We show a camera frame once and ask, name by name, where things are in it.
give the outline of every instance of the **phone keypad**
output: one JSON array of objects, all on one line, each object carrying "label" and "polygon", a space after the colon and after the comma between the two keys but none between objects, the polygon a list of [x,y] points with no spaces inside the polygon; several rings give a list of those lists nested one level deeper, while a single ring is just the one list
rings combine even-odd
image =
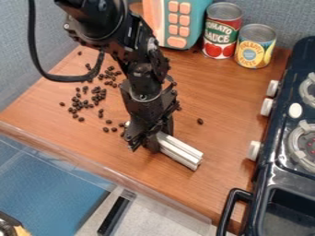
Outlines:
[{"label": "phone keypad", "polygon": [[179,3],[169,1],[169,34],[168,44],[172,47],[184,48],[187,45],[185,38],[190,35],[192,5],[188,2]]}]

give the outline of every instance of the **canned food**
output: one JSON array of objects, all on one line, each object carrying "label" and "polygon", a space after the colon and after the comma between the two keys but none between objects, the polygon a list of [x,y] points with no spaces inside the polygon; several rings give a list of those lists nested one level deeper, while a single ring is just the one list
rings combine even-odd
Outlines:
[{"label": "canned food", "polygon": [[247,68],[263,68],[270,63],[276,42],[275,31],[265,25],[250,24],[239,32],[235,60]]},{"label": "canned food", "polygon": [[215,59],[233,56],[242,21],[241,9],[231,3],[216,3],[206,13],[204,54]]}]

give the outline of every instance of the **stove burner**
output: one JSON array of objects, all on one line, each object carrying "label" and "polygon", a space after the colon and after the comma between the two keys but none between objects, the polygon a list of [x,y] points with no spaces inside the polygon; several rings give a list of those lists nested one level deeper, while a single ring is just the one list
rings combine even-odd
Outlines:
[{"label": "stove burner", "polygon": [[288,147],[294,161],[315,172],[315,124],[300,121],[288,138]]},{"label": "stove burner", "polygon": [[304,80],[299,87],[299,95],[303,101],[315,108],[315,73],[309,73],[306,80]]}]

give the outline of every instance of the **black cable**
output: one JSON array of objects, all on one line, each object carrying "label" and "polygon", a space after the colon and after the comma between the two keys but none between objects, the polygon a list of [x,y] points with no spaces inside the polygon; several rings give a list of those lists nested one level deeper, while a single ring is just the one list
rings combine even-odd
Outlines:
[{"label": "black cable", "polygon": [[38,69],[43,77],[46,77],[52,81],[57,82],[81,82],[93,79],[96,77],[100,71],[100,67],[104,61],[104,50],[103,48],[99,51],[98,60],[92,70],[83,76],[58,76],[46,73],[40,64],[39,57],[37,54],[36,48],[36,36],[35,36],[35,27],[36,27],[36,6],[34,0],[29,0],[29,29],[28,29],[28,40],[29,40],[29,53],[33,64]]}]

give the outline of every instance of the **black robotic arm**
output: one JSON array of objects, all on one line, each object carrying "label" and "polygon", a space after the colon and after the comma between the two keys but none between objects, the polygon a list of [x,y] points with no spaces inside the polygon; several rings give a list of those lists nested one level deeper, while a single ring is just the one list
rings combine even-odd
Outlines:
[{"label": "black robotic arm", "polygon": [[[158,47],[152,29],[132,13],[124,0],[54,0],[68,15],[64,29],[84,46],[99,50],[95,67],[81,77],[64,77],[44,72],[35,45],[35,3],[29,0],[29,50],[41,74],[54,81],[77,82],[95,77],[109,53],[118,62],[127,79],[120,89],[131,122],[125,140],[135,151],[143,145],[159,151],[156,134],[173,134],[172,113],[178,108],[177,91],[168,76],[169,59]],[[170,83],[162,89],[164,80]]]}]

